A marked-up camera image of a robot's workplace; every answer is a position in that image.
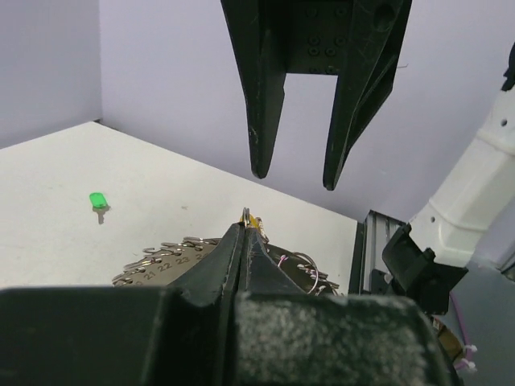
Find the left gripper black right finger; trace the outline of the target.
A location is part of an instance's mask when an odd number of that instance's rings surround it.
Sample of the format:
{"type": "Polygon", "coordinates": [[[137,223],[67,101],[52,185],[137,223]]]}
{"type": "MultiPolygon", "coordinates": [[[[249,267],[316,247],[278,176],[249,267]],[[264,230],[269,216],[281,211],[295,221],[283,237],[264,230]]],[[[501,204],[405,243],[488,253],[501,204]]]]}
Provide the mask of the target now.
{"type": "Polygon", "coordinates": [[[239,385],[456,385],[428,318],[396,296],[305,294],[245,232],[235,303],[239,385]]]}

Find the steel keyring disc with rings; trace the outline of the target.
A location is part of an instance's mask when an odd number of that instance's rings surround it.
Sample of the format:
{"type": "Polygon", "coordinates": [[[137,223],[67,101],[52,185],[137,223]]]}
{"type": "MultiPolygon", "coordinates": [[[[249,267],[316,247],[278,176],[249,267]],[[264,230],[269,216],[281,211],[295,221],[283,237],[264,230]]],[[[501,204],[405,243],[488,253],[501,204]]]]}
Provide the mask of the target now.
{"type": "MultiPolygon", "coordinates": [[[[123,267],[112,279],[114,286],[169,285],[206,258],[220,243],[219,238],[186,236],[179,243],[161,243],[145,248],[139,261],[123,267]]],[[[266,255],[305,293],[319,296],[338,294],[339,285],[329,281],[317,264],[304,253],[293,253],[265,243],[266,255]]]]}

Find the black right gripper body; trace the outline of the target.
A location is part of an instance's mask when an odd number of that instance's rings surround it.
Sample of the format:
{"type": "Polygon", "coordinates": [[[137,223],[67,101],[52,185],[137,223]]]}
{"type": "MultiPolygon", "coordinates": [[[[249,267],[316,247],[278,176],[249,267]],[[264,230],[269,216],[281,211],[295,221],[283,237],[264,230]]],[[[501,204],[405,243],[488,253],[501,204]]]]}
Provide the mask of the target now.
{"type": "Polygon", "coordinates": [[[351,1],[278,1],[277,73],[337,76],[348,46],[351,1]]]}

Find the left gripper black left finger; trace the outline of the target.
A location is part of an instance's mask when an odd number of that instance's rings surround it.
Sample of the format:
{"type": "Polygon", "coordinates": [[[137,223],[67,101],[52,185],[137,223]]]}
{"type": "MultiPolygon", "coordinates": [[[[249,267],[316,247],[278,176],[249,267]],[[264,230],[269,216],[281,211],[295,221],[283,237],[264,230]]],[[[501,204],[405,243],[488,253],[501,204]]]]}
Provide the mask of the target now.
{"type": "Polygon", "coordinates": [[[173,285],[6,289],[4,385],[232,385],[244,228],[173,285]]]}

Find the yellow tag key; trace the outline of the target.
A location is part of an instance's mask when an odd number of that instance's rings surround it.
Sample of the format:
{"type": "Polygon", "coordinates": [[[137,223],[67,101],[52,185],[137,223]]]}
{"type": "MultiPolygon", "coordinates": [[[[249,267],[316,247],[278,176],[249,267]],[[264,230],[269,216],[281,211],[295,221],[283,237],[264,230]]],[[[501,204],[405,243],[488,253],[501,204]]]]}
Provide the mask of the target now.
{"type": "Polygon", "coordinates": [[[259,235],[261,236],[262,240],[265,243],[269,243],[270,239],[266,235],[264,225],[262,222],[262,219],[260,217],[255,217],[250,213],[250,209],[248,207],[244,207],[240,222],[246,227],[246,228],[254,228],[258,231],[259,235]]]}

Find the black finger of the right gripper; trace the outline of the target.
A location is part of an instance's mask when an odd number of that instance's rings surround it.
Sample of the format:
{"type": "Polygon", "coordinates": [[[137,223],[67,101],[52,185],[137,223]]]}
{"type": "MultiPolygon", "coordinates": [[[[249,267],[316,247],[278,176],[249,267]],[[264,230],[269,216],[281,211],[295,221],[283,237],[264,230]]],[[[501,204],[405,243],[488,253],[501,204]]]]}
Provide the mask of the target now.
{"type": "Polygon", "coordinates": [[[221,5],[245,98],[251,171],[265,178],[284,101],[285,7],[280,1],[226,0],[221,5]]]}
{"type": "Polygon", "coordinates": [[[333,191],[352,146],[393,89],[411,1],[353,1],[332,107],[323,185],[333,191]]]}

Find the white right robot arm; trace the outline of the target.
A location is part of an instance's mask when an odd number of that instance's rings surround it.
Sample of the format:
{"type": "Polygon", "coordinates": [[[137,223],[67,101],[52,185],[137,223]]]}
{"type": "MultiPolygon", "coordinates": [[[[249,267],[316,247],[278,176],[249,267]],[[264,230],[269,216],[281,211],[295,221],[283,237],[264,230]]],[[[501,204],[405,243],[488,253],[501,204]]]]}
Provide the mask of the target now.
{"type": "MultiPolygon", "coordinates": [[[[393,90],[409,1],[224,1],[245,98],[251,171],[267,176],[289,73],[335,76],[323,165],[334,190],[352,146],[393,90]]],[[[386,244],[388,294],[445,314],[481,237],[514,197],[514,69],[489,117],[423,209],[386,244]]]]}

